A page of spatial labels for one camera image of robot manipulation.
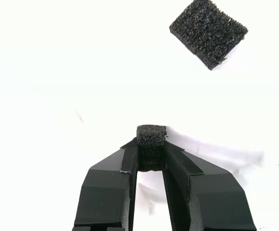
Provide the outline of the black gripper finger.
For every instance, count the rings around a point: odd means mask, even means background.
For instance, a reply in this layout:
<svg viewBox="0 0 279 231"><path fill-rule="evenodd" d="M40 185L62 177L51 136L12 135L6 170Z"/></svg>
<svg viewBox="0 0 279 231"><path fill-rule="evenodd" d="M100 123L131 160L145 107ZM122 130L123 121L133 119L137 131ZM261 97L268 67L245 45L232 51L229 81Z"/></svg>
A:
<svg viewBox="0 0 279 231"><path fill-rule="evenodd" d="M133 138L89 169L81 187L73 230L133 230L138 151Z"/></svg>
<svg viewBox="0 0 279 231"><path fill-rule="evenodd" d="M229 171L168 141L162 154L172 230L256 230L245 191Z"/></svg>

